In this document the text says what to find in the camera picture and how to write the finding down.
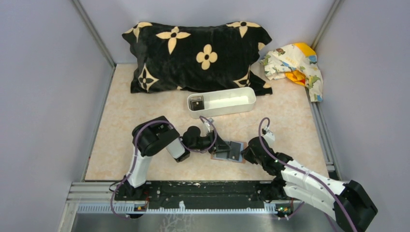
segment floral fabric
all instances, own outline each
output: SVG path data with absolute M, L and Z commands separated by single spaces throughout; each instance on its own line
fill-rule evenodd
M 311 102 L 323 100 L 323 78 L 317 66 L 316 52 L 306 43 L 293 43 L 269 51 L 261 63 L 269 80 L 287 77 L 309 89 Z

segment yellow fabric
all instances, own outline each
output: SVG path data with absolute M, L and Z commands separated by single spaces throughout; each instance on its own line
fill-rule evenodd
M 289 78 L 291 81 L 295 82 L 298 85 L 305 86 L 305 82 L 301 82 L 301 80 L 305 80 L 305 75 L 298 70 L 292 72 L 285 72 L 285 76 Z
M 316 55 L 316 52 L 313 51 L 313 49 L 310 48 L 306 43 L 295 43 L 293 45 L 298 47 L 303 52 L 303 54 L 307 57 Z

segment white tray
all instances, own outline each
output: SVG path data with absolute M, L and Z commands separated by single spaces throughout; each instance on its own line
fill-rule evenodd
M 193 111 L 190 105 L 190 98 L 202 96 L 204 99 L 203 110 Z M 195 93 L 188 96 L 187 103 L 190 116 L 211 117 L 251 111 L 256 102 L 255 92 L 252 88 L 233 88 L 208 93 Z

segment beige floor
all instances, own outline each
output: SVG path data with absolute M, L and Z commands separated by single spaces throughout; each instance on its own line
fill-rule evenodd
M 86 180 L 121 179 L 132 157 L 131 131 L 140 123 L 166 116 L 180 134 L 201 122 L 189 116 L 186 99 L 191 93 L 168 91 L 130 94 L 135 64 L 117 65 L 105 110 L 91 154 Z M 259 65 L 252 67 L 255 74 Z M 260 120 L 271 119 L 276 136 L 273 147 L 301 164 L 327 176 L 327 170 L 306 92 L 287 79 L 269 81 L 273 95 L 257 97 L 252 111 L 213 117 L 225 140 L 248 142 L 256 137 Z M 271 180 L 261 166 L 248 162 L 212 160 L 210 154 L 191 153 L 180 163 L 164 149 L 152 159 L 147 180 Z

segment pillow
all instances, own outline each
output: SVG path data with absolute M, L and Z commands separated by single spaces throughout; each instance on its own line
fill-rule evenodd
M 250 71 L 258 52 L 272 41 L 256 23 L 176 27 L 140 22 L 122 37 L 138 62 L 131 93 L 251 87 L 256 95 L 272 94 L 270 85 Z

